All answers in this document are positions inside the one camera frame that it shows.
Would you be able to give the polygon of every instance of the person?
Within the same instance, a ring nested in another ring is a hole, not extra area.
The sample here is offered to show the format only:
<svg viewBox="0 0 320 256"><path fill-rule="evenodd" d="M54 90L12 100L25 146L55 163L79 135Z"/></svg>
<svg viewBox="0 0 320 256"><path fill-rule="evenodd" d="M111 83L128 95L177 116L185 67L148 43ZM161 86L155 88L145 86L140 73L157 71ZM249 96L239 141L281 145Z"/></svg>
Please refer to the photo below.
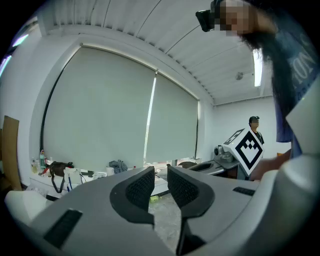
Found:
<svg viewBox="0 0 320 256"><path fill-rule="evenodd" d="M251 116L249 118L249 126L251 128L251 131L255 134L255 136L258 138L260 143L263 145L265 143L264 138L262 137L262 134L257 131L257 128L259 127L259 116Z"/></svg>
<svg viewBox="0 0 320 256"><path fill-rule="evenodd" d="M319 76L319 57L301 25L272 2L215 0L211 13L221 30L238 35L251 50L261 49L263 60L272 64L276 141L291 142L291 149L275 158L262 159L250 176L251 180L260 180L264 173L278 170L284 162L302 154L286 116Z"/></svg>

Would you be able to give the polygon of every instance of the ceiling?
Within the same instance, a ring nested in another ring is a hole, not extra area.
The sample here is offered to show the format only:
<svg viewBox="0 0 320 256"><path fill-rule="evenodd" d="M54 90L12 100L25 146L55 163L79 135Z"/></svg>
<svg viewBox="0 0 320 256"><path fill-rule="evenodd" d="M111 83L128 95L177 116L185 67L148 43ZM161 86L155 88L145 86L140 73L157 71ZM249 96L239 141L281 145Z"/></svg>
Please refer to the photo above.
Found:
<svg viewBox="0 0 320 256"><path fill-rule="evenodd" d="M55 26L84 25L116 30L154 46L183 66L215 105L272 95L269 72L254 87L251 51L225 31L203 32L195 13L211 0L56 0ZM238 72L243 73L236 80Z"/></svg>

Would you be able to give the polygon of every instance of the cardboard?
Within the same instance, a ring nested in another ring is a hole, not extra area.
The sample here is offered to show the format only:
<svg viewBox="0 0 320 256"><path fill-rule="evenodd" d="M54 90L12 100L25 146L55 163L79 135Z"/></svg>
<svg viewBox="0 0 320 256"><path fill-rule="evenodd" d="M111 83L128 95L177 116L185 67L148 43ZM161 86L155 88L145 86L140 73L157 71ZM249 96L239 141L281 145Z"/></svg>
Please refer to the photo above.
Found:
<svg viewBox="0 0 320 256"><path fill-rule="evenodd" d="M22 191L18 174L17 139L19 121L4 117L2 131L2 165L5 177L14 190Z"/></svg>

